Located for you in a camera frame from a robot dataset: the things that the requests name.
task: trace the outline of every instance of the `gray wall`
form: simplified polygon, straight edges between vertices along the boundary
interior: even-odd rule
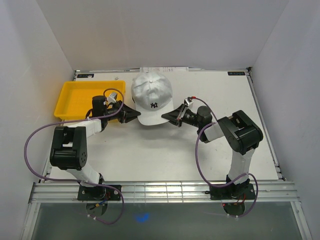
[[[274,149],[320,239],[320,2],[290,0],[253,67]]]
[[[0,0],[0,239],[19,239],[33,181],[23,159],[28,135],[55,121],[73,70],[35,0]],[[52,134],[36,135],[30,161],[41,172]]]
[[[253,66],[288,0],[37,0],[74,70]]]

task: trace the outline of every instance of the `black embroidered logo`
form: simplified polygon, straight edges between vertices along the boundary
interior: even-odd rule
[[[155,108],[157,108],[157,107],[158,107],[158,103],[156,103],[156,102],[155,102],[155,103],[151,103],[151,108],[154,108],[154,109],[155,109]]]

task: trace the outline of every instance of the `white baseball cap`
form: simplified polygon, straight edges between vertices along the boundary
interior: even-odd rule
[[[158,72],[140,73],[131,86],[135,109],[141,113],[138,120],[142,125],[158,125],[169,120],[161,117],[174,110],[173,92],[170,81]]]

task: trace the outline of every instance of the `yellow bin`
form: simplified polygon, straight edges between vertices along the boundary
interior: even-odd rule
[[[63,84],[54,116],[62,120],[84,119],[89,109],[92,109],[92,97],[102,96],[105,89],[118,89],[125,95],[125,81],[67,81]],[[123,100],[118,94],[117,100]]]

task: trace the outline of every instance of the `black sticker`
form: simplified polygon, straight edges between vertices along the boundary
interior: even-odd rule
[[[78,74],[76,76],[77,79],[87,79],[87,78],[93,78],[94,74]]]
[[[244,71],[228,71],[229,76],[245,76],[246,73]]]

